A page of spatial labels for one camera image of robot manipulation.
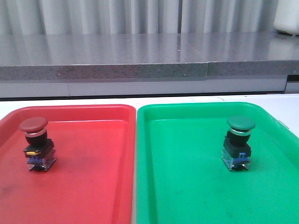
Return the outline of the green mushroom push button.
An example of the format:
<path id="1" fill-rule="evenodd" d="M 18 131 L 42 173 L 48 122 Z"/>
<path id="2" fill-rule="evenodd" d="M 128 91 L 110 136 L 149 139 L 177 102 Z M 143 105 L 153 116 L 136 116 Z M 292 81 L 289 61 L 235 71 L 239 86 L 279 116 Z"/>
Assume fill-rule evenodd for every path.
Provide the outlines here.
<path id="1" fill-rule="evenodd" d="M 227 119 L 229 130 L 227 131 L 221 159 L 232 170 L 247 170 L 250 165 L 251 147 L 248 144 L 251 130 L 256 127 L 255 121 L 249 117 L 236 115 Z"/>

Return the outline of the red mushroom push button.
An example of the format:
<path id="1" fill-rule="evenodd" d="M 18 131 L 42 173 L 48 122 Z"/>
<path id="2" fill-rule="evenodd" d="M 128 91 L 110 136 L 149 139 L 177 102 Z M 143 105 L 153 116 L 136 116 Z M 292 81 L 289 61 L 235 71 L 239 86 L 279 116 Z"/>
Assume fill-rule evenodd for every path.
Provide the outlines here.
<path id="1" fill-rule="evenodd" d="M 28 143 L 23 152 L 29 170 L 48 171 L 57 160 L 54 142 L 48 138 L 47 124 L 44 117 L 29 118 L 19 124 Z"/>

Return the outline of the green plastic tray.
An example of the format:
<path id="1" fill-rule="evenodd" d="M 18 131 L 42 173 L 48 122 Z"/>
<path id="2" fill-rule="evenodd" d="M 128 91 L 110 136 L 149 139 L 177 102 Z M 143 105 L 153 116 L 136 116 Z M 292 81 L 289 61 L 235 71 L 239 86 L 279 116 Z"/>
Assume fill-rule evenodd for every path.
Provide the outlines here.
<path id="1" fill-rule="evenodd" d="M 221 159 L 227 118 L 251 133 L 248 170 Z M 263 108 L 242 102 L 148 105 L 137 112 L 139 224 L 296 224 L 299 139 Z"/>

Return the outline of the red plastic tray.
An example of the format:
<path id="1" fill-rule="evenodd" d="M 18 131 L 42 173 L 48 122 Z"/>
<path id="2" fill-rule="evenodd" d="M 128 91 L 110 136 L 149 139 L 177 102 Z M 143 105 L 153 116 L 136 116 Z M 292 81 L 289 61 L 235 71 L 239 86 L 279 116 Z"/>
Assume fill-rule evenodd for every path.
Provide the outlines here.
<path id="1" fill-rule="evenodd" d="M 3 224 L 128 224 L 131 221 L 135 108 L 36 106 L 0 122 L 0 221 Z M 57 160 L 30 171 L 19 124 L 45 117 Z"/>

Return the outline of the grey stone counter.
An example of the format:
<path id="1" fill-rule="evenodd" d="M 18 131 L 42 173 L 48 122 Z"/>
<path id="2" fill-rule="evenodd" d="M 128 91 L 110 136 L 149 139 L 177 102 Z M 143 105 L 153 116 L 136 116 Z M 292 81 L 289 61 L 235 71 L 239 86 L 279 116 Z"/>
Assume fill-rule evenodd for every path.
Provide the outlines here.
<path id="1" fill-rule="evenodd" d="M 0 38 L 1 98 L 298 91 L 299 39 L 276 32 Z"/>

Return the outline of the white appliance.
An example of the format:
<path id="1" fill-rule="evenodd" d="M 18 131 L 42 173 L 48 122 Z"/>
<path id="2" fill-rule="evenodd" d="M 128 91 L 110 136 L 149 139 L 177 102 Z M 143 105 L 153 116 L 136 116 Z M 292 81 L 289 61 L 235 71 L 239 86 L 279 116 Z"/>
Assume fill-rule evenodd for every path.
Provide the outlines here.
<path id="1" fill-rule="evenodd" d="M 299 0 L 279 0 L 273 27 L 276 31 L 299 35 Z"/>

